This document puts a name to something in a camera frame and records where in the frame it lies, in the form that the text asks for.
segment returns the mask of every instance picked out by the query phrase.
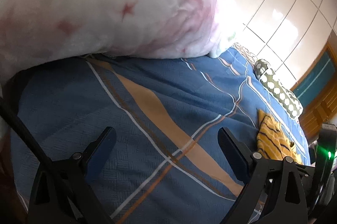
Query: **white polka dot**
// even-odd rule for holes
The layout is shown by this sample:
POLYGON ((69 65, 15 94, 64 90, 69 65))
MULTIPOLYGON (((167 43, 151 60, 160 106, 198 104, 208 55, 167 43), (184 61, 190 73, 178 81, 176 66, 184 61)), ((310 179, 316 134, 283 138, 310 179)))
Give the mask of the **white polka dot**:
POLYGON ((275 84, 269 81, 269 82, 267 83, 267 86, 268 86, 269 89, 274 89, 275 84))
POLYGON ((261 78, 260 78, 261 81, 263 81, 264 83, 267 82, 267 77, 266 75, 262 75, 261 78))

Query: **wooden door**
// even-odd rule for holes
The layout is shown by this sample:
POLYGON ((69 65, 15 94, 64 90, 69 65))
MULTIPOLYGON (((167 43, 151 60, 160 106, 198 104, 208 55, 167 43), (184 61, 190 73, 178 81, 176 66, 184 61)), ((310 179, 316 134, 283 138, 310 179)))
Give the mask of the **wooden door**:
MULTIPOLYGON (((328 42, 311 68, 292 90, 295 90, 302 80, 306 78, 325 52, 329 54, 337 71, 337 57, 328 42)), ((318 138, 318 132, 322 123, 328 122, 335 114, 337 114, 337 72, 332 75, 330 81, 311 103, 304 108, 303 113, 299 117, 300 125, 309 143, 318 138)))

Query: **blue bed sheet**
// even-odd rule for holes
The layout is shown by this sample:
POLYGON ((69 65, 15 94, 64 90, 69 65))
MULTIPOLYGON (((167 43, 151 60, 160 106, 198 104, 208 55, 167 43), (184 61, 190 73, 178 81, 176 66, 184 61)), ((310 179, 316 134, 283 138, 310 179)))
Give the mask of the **blue bed sheet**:
MULTIPOLYGON (((107 126, 116 129, 116 146, 91 185, 116 223, 218 224, 242 188, 218 130, 228 127, 256 150, 258 109, 282 122, 309 164, 299 124, 234 48, 217 59, 99 55, 45 64, 21 96, 19 117, 53 160, 83 151, 107 126)), ((15 133, 11 149, 16 187, 28 203, 39 162, 15 133)))

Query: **black cable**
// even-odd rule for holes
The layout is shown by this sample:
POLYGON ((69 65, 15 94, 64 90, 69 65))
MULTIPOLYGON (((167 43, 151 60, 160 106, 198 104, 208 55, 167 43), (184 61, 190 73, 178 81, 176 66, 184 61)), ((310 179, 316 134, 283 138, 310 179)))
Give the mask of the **black cable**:
POLYGON ((53 177, 54 182, 59 186, 60 190, 74 202, 74 194, 72 190, 62 180, 60 174, 55 170, 52 161, 42 150, 35 138, 29 132, 22 120, 14 114, 10 106, 0 97, 0 116, 7 122, 7 124, 17 133, 23 140, 27 147, 36 156, 39 162, 43 165, 48 173, 53 177))

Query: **metal screw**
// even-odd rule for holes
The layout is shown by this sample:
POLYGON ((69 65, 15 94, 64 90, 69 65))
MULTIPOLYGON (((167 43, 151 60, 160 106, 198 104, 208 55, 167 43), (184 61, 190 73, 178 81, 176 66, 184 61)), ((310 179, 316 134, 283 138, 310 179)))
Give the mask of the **metal screw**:
POLYGON ((258 152, 255 152, 255 153, 253 153, 253 158, 260 159, 260 158, 262 158, 262 155, 258 152))
POLYGON ((289 163, 292 163, 292 162, 294 162, 294 160, 293 160, 293 158, 292 157, 285 157, 285 160, 287 161, 287 162, 289 162, 289 163))
POLYGON ((73 159, 80 159, 81 156, 82 156, 82 153, 76 152, 76 153, 74 153, 74 154, 72 155, 72 158, 73 158, 73 159))

